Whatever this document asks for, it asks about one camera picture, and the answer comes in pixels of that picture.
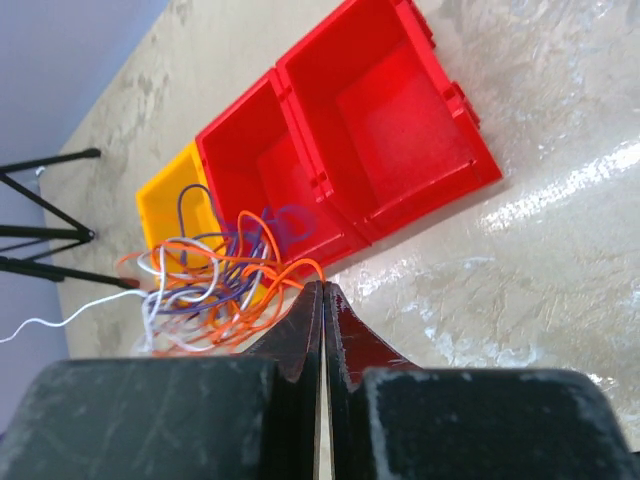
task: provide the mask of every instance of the wall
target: wall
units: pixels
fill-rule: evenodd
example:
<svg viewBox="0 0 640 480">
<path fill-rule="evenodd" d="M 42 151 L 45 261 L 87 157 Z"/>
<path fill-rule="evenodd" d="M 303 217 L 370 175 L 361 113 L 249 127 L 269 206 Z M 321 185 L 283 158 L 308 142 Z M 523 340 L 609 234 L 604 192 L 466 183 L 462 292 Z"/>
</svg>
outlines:
<svg viewBox="0 0 640 480">
<path fill-rule="evenodd" d="M 166 4 L 0 0 L 0 165 L 56 154 Z M 14 178 L 38 191 L 33 172 Z M 0 184 L 0 224 L 44 226 L 44 215 Z M 13 243 L 0 239 L 0 248 Z M 30 317 L 61 321 L 56 286 L 46 280 L 0 272 L 0 305 L 2 338 Z M 31 325 L 0 344 L 0 432 L 34 376 L 66 357 L 63 329 Z"/>
<path fill-rule="evenodd" d="M 13 176 L 38 191 L 33 172 Z M 0 184 L 0 224 L 42 225 L 43 211 L 35 203 Z M 0 238 L 0 248 L 19 239 Z M 46 250 L 46 244 L 15 252 L 24 257 Z M 12 273 L 0 273 L 0 337 L 11 335 L 27 318 L 60 322 L 60 304 L 55 283 Z M 0 432 L 4 431 L 20 398 L 33 378 L 48 364 L 68 356 L 63 329 L 29 325 L 14 340 L 0 344 Z"/>
<path fill-rule="evenodd" d="M 0 163 L 60 150 L 167 0 L 0 0 Z"/>
</svg>

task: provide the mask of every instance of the purple wire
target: purple wire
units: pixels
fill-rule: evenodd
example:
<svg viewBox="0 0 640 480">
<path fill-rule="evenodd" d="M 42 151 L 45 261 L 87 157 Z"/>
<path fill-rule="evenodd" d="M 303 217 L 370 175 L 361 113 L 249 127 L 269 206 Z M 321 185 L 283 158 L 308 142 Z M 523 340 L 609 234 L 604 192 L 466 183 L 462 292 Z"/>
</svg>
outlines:
<svg viewBox="0 0 640 480">
<path fill-rule="evenodd" d="M 200 240 L 202 238 L 210 238 L 214 236 L 232 238 L 233 241 L 227 249 L 228 256 L 242 255 L 243 252 L 236 252 L 238 248 L 239 232 L 233 229 L 230 229 L 224 222 L 224 219 L 222 219 L 219 215 L 217 215 L 215 204 L 213 201 L 213 196 L 211 195 L 211 192 L 209 191 L 209 189 L 207 189 L 204 185 L 200 185 L 196 183 L 188 185 L 180 192 L 180 195 L 178 196 L 177 210 L 178 210 L 178 219 L 180 222 L 181 236 L 186 237 L 184 217 L 182 214 L 182 208 L 183 208 L 182 203 L 183 203 L 184 195 L 189 190 L 195 189 L 195 188 L 199 188 L 205 191 L 205 193 L 209 198 L 211 210 L 213 211 L 214 215 L 218 219 L 218 222 L 221 225 L 221 227 L 223 227 L 223 229 L 226 230 L 226 232 L 204 233 L 204 234 L 195 236 L 194 239 Z M 304 233 L 298 236 L 291 234 L 286 228 L 286 222 L 282 220 L 282 217 L 284 216 L 283 214 L 286 214 L 288 212 L 293 213 L 296 211 L 301 212 L 300 218 L 302 218 L 302 224 L 304 226 Z M 283 251 L 286 250 L 286 248 L 288 248 L 292 244 L 296 242 L 304 241 L 305 239 L 309 238 L 315 231 L 315 223 L 313 222 L 313 217 L 309 215 L 308 211 L 303 207 L 300 207 L 297 205 L 285 205 L 284 207 L 280 208 L 275 212 L 275 214 L 273 215 L 273 219 L 271 220 L 268 219 L 269 213 L 270 213 L 270 209 L 268 207 L 265 208 L 264 211 L 262 212 L 261 218 L 265 221 L 265 223 L 267 223 L 272 228 L 272 230 L 274 231 L 274 235 L 276 237 L 276 241 L 278 242 L 279 245 L 281 245 Z M 261 249 L 264 248 L 264 244 L 260 240 L 262 237 L 263 228 L 259 224 L 259 222 L 255 220 L 254 222 L 256 224 L 255 231 L 249 230 L 244 232 L 243 234 L 244 243 L 250 245 L 250 250 L 248 254 L 248 256 L 250 257 L 257 257 L 260 254 Z M 186 264 L 186 252 L 182 253 L 181 261 L 183 264 Z M 223 271 L 222 271 L 222 283 L 224 284 L 225 289 L 216 288 L 213 290 L 213 292 L 209 297 L 209 298 L 217 297 L 218 300 L 210 303 L 204 303 L 205 300 L 202 300 L 197 304 L 193 304 L 193 306 L 191 307 L 175 308 L 175 309 L 160 309 L 158 310 L 157 313 L 159 315 L 197 314 L 202 311 L 208 310 L 212 307 L 215 307 L 217 305 L 226 303 L 229 300 L 240 299 L 242 295 L 244 295 L 251 289 L 251 287 L 253 286 L 253 283 L 256 281 L 258 273 L 255 272 L 251 274 L 249 278 L 243 282 L 241 280 L 241 272 L 248 264 L 246 262 L 234 263 L 231 268 L 229 268 L 229 264 L 230 264 L 229 261 L 225 261 Z M 196 287 L 196 286 L 181 287 L 175 290 L 165 292 L 162 298 L 158 299 L 157 301 L 165 300 L 169 296 L 173 296 L 174 294 L 179 293 L 181 291 L 194 291 L 194 290 L 202 294 L 206 292 L 208 289 L 204 287 Z"/>
</svg>

